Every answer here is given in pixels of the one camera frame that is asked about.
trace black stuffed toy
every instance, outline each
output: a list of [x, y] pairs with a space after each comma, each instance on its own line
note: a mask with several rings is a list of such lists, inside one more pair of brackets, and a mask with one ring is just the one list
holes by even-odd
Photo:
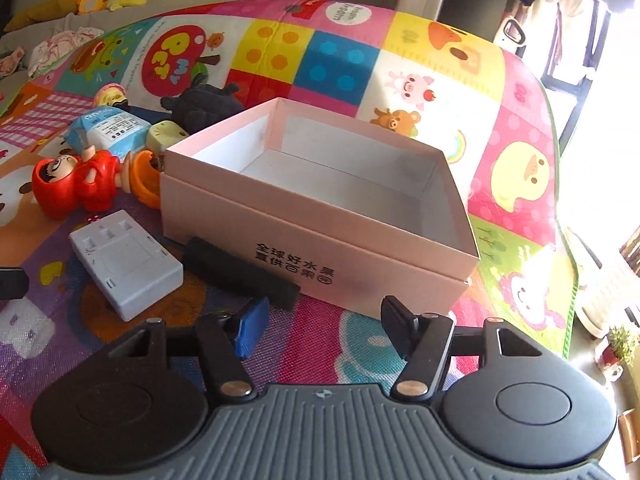
[[233, 96], [240, 88], [235, 83], [223, 89], [204, 84], [207, 74], [200, 73], [180, 97], [163, 97], [160, 104], [171, 112], [171, 120], [192, 135], [242, 111], [244, 106]]

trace diaper package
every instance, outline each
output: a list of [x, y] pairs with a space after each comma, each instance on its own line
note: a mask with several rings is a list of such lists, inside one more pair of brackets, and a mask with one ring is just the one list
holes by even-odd
[[119, 108], [100, 106], [78, 117], [65, 134], [66, 142], [81, 155], [93, 145], [97, 150], [109, 150], [121, 161], [129, 152], [141, 150], [150, 123]]

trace cartoon pig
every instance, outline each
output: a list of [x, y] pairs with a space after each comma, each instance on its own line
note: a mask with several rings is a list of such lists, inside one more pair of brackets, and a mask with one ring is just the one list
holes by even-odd
[[402, 72], [399, 75], [389, 72], [389, 77], [391, 81], [385, 83], [385, 86], [393, 88], [394, 94], [401, 94], [403, 101], [415, 105], [418, 110], [424, 110], [425, 101], [430, 102], [436, 98], [429, 88], [433, 84], [433, 77], [419, 74], [405, 76]]

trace cardboard box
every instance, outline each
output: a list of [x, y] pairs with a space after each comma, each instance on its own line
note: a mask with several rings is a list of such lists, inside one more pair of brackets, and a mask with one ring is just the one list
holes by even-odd
[[277, 98], [172, 146], [164, 234], [199, 236], [367, 316], [397, 296], [446, 314], [478, 248], [439, 150]]

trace metal screw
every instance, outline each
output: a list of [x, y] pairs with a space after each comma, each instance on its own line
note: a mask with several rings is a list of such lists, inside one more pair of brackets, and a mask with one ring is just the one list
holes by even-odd
[[428, 386], [421, 381], [402, 381], [396, 384], [396, 392], [405, 397], [420, 397], [428, 391]]
[[253, 388], [245, 381], [227, 381], [220, 386], [220, 391], [227, 397], [244, 397], [249, 395]]

